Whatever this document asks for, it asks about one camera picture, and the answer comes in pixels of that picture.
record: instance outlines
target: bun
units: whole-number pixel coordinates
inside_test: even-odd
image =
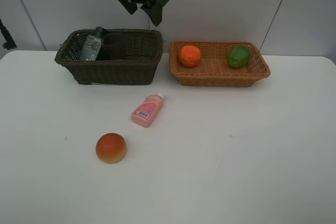
[[[100,160],[109,164],[121,161],[126,155],[125,139],[116,133],[105,134],[97,142],[96,154]]]

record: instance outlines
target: bottle cap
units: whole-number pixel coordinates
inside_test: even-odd
[[[107,34],[108,31],[100,26],[96,27],[96,31],[94,32],[94,35],[98,38],[102,38],[105,34]]]
[[[162,100],[164,100],[164,93],[162,93],[162,92],[159,92],[159,93],[157,93],[156,95],[158,95],[159,97],[161,97],[161,98],[162,98]]]

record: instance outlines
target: green fruit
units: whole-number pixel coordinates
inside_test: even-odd
[[[229,55],[228,63],[232,68],[241,68],[248,63],[250,50],[246,47],[236,47]]]

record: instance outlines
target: gray bottle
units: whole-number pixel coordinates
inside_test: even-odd
[[[99,26],[96,28],[96,32],[93,35],[88,35],[84,42],[82,51],[80,52],[79,60],[96,60],[101,48],[101,44],[103,43],[102,37],[106,33],[107,30]]]

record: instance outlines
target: basket rim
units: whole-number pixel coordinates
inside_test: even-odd
[[[193,43],[193,42],[202,42],[202,43],[218,43],[218,44],[247,44],[250,45],[253,50],[256,53],[257,57],[260,59],[262,65],[265,67],[266,71],[265,73],[259,73],[259,74],[255,74],[255,73],[246,73],[246,74],[242,74],[242,73],[185,73],[185,72],[181,72],[178,71],[175,67],[175,59],[174,57],[176,57],[176,55],[173,53],[173,48],[174,45],[177,44],[178,42],[184,42],[184,43]],[[262,57],[259,49],[251,42],[249,41],[235,41],[235,40],[191,40],[191,39],[177,39],[174,40],[170,43],[170,47],[169,47],[169,63],[170,63],[170,72],[175,75],[176,77],[183,77],[183,78],[202,78],[202,79],[240,79],[240,80],[261,80],[264,78],[267,78],[270,76],[271,72],[270,69],[267,65],[267,63],[265,62],[264,58]]]
[[[95,29],[80,29],[73,31],[66,41],[60,45],[59,50],[56,53],[55,56],[55,62],[64,66],[64,67],[70,67],[70,66],[155,66],[157,65],[162,57],[163,53],[163,38],[162,34],[157,31],[157,30],[147,30],[147,29],[107,29],[107,31],[111,33],[152,33],[155,34],[159,40],[159,52],[158,55],[155,56],[155,59],[153,61],[136,61],[136,60],[99,60],[99,61],[81,61],[81,60],[66,60],[66,59],[61,59],[61,55],[64,53],[66,48],[69,46],[71,43],[72,38],[82,32],[92,32],[95,31]]]

